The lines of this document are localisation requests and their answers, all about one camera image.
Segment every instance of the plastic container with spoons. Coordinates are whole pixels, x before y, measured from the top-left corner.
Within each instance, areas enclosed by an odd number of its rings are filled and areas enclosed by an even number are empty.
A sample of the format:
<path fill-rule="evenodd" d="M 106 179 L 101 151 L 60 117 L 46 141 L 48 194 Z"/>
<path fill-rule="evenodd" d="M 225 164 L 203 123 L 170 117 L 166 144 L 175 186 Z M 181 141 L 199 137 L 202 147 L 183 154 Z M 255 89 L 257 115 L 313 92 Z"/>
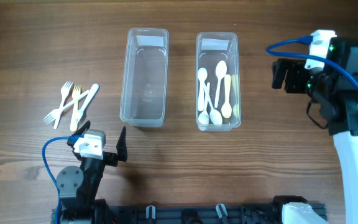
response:
<path fill-rule="evenodd" d="M 232 113 L 229 118 L 223 118 L 222 124 L 214 124 L 211 120 L 208 124 L 200 123 L 198 117 L 202 111 L 198 110 L 198 95 L 200 92 L 200 81 L 198 70 L 205 68 L 208 77 L 205 81 L 210 82 L 210 98 L 215 99 L 218 78 L 215 74 L 216 67 L 220 61 L 225 61 L 227 73 L 230 75 L 231 87 L 229 91 L 229 104 Z M 240 91 L 240 69 L 237 35 L 226 32 L 202 32 L 196 38 L 196 122 L 202 131 L 230 131 L 241 125 L 241 91 Z M 225 86 L 222 82 L 219 91 L 218 106 L 215 108 L 219 113 L 225 103 Z"/>

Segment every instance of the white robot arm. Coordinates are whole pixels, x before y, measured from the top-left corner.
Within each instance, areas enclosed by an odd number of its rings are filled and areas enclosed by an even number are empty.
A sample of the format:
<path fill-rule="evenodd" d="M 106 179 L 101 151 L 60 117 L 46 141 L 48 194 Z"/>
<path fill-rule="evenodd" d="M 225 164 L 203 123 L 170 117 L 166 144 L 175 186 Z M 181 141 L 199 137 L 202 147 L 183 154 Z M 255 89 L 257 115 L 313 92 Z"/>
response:
<path fill-rule="evenodd" d="M 346 223 L 358 224 L 358 136 L 350 131 L 334 135 L 334 145 L 341 163 L 345 194 Z M 325 224 L 307 203 L 291 202 L 283 205 L 283 224 Z"/>
<path fill-rule="evenodd" d="M 280 58 L 274 62 L 272 88 L 280 89 L 285 81 L 287 93 L 308 94 L 311 100 L 307 114 L 312 104 L 320 104 L 320 115 L 327 125 L 322 126 L 308 116 L 320 128 L 328 128 L 334 138 L 342 170 L 346 223 L 358 224 L 358 86 L 354 84 L 358 84 L 358 40 L 336 37 L 333 30 L 317 30 L 311 37 L 313 40 L 306 37 L 308 40 L 299 38 L 295 41 L 310 45 L 310 57 L 271 51 L 293 40 L 267 48 L 268 53 L 276 56 L 308 58 L 307 61 Z M 315 56 L 327 58 L 322 61 L 334 62 L 337 69 L 341 67 L 346 72 L 338 72 L 332 64 L 325 66 L 316 61 Z M 282 206 L 282 222 L 326 223 L 306 203 L 293 202 Z"/>

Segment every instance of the white bracket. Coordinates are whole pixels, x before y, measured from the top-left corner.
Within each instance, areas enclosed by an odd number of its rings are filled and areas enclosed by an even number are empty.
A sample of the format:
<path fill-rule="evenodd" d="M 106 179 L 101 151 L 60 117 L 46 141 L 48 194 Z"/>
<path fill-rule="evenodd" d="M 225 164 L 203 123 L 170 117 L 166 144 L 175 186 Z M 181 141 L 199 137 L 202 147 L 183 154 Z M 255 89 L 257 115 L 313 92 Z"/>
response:
<path fill-rule="evenodd" d="M 80 153 L 81 157 L 90 157 L 103 160 L 103 139 L 94 134 L 84 134 L 74 144 L 74 152 Z"/>
<path fill-rule="evenodd" d="M 328 224 L 313 211 L 309 204 L 302 202 L 290 202 L 283 205 L 282 222 L 284 224 Z"/>
<path fill-rule="evenodd" d="M 312 34 L 313 41 L 309 47 L 309 54 L 326 58 L 331 38 L 336 37 L 333 30 L 316 30 Z M 306 60 L 305 69 L 324 68 L 324 63 L 316 60 Z"/>

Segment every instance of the white label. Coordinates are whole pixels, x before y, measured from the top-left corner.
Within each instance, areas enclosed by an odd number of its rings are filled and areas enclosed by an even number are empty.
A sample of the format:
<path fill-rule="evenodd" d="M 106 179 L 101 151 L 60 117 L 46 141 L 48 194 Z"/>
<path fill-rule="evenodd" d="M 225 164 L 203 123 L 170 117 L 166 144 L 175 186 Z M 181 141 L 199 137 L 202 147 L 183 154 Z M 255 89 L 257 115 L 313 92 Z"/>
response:
<path fill-rule="evenodd" d="M 227 50 L 229 40 L 202 39 L 202 50 Z"/>
<path fill-rule="evenodd" d="M 153 46 L 153 47 L 164 46 L 163 37 L 137 35 L 136 39 L 137 39 L 137 44 L 139 46 Z"/>

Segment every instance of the pile of cutlery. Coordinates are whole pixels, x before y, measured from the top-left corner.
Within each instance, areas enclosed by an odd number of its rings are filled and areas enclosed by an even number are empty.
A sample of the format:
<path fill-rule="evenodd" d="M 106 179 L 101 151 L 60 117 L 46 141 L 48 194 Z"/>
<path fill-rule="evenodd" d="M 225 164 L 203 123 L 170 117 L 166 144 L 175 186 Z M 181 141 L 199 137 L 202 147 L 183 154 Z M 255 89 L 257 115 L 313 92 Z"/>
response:
<path fill-rule="evenodd" d="M 60 93 L 62 94 L 62 101 L 60 102 L 60 106 L 58 109 L 52 110 L 48 115 L 45 116 L 44 122 L 49 124 L 52 121 L 55 121 L 55 124 L 53 125 L 54 129 L 57 129 L 57 126 L 59 125 L 60 117 L 62 116 L 62 113 L 67 110 L 69 107 L 74 105 L 73 107 L 73 115 L 71 117 L 71 123 L 70 123 L 70 130 L 76 131 L 78 129 L 78 123 L 81 121 L 85 114 L 85 110 L 91 103 L 93 97 L 96 95 L 96 93 L 99 90 L 98 84 L 93 84 L 89 90 L 86 90 L 85 92 L 81 93 L 81 87 L 79 85 L 74 86 L 74 89 L 72 91 L 71 97 L 73 100 L 71 100 L 69 103 L 65 105 L 67 97 L 70 95 L 71 90 L 73 89 L 73 82 L 66 82 L 62 89 L 60 90 Z M 85 98 L 84 103 L 82 104 L 82 107 L 78 109 L 78 102 L 80 99 Z"/>
<path fill-rule="evenodd" d="M 197 108 L 198 111 L 201 112 L 198 115 L 198 121 L 201 124 L 209 124 L 209 119 L 211 119 L 213 124 L 222 124 L 223 123 L 222 116 L 226 119 L 230 118 L 231 116 L 232 108 L 229 102 L 231 76 L 226 73 L 227 73 L 226 62 L 220 61 L 216 65 L 216 69 L 215 69 L 215 74 L 216 77 L 218 78 L 218 84 L 216 86 L 215 101 L 214 104 L 212 104 L 211 97 L 209 95 L 210 82 L 208 82 L 207 85 L 205 85 L 205 80 L 208 77 L 207 70 L 205 68 L 200 68 L 197 72 L 197 78 L 200 81 Z M 217 108 L 219 104 L 218 102 L 219 102 L 219 94 L 221 91 L 221 80 L 223 78 L 224 78 L 225 100 L 224 100 L 224 104 L 221 107 L 222 114 L 220 114 L 220 112 L 215 108 Z M 209 102 L 211 106 L 211 111 L 209 112 L 209 114 L 207 112 L 207 107 L 208 107 L 207 102 Z"/>

